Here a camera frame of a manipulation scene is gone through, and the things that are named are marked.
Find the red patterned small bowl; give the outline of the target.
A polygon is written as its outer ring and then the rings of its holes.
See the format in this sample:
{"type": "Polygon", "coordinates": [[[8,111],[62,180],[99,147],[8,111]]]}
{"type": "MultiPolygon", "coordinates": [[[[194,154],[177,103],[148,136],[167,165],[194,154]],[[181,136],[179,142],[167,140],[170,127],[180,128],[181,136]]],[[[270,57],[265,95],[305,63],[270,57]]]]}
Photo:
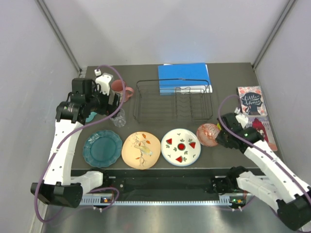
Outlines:
{"type": "Polygon", "coordinates": [[[206,123],[199,126],[196,136],[201,145],[206,147],[214,147],[218,145],[216,137],[219,132],[220,130],[215,124],[206,123]]]}

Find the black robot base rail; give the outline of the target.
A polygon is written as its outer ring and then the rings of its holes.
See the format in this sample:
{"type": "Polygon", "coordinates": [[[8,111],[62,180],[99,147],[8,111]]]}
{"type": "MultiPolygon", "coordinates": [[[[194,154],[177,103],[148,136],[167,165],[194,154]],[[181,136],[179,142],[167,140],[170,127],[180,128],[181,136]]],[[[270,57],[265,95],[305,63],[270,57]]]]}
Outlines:
{"type": "Polygon", "coordinates": [[[236,193],[225,181],[227,168],[103,169],[100,187],[114,187],[120,201],[203,201],[236,193]]]}

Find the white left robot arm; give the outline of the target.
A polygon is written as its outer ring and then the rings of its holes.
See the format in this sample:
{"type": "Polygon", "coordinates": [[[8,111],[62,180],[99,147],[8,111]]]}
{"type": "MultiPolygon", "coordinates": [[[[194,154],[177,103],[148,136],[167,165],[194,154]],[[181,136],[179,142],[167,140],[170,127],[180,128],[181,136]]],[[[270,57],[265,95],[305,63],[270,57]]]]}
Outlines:
{"type": "Polygon", "coordinates": [[[110,100],[112,76],[103,74],[96,79],[75,78],[72,91],[56,108],[55,135],[50,152],[53,161],[41,185],[32,183],[31,193],[38,189],[38,199],[47,205],[76,208],[82,196],[92,189],[106,192],[110,180],[101,172],[89,171],[79,177],[71,176],[71,166],[77,140],[90,113],[109,115],[116,111],[120,95],[110,100]]]}

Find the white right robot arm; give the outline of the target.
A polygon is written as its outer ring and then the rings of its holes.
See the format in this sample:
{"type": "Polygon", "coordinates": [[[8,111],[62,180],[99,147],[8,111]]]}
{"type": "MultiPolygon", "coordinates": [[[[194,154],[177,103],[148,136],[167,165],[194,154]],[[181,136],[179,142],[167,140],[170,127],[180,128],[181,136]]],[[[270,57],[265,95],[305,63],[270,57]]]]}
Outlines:
{"type": "Polygon", "coordinates": [[[268,142],[241,113],[218,117],[218,144],[239,150],[260,169],[263,178],[242,166],[227,174],[227,187],[232,192],[241,189],[267,204],[281,222],[292,231],[311,231],[311,186],[291,171],[271,150],[268,142]]]}

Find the peach bird plate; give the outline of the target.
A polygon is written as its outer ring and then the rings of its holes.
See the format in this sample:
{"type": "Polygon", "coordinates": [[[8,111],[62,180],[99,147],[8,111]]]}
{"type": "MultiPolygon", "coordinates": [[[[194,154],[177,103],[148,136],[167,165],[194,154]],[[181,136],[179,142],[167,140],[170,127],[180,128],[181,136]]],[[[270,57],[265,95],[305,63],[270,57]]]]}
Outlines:
{"type": "Polygon", "coordinates": [[[134,169],[146,170],[153,167],[161,154],[159,139],[148,132],[135,132],[125,140],[121,156],[134,169]]]}

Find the black wire dish rack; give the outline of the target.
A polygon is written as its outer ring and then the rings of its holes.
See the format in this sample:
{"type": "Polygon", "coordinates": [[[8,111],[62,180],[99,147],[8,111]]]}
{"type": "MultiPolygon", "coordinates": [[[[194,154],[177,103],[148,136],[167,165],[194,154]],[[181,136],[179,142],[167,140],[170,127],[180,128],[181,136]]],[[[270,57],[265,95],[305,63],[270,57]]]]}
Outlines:
{"type": "Polygon", "coordinates": [[[136,84],[134,119],[201,122],[213,117],[212,88],[202,79],[142,80],[136,84]]]}

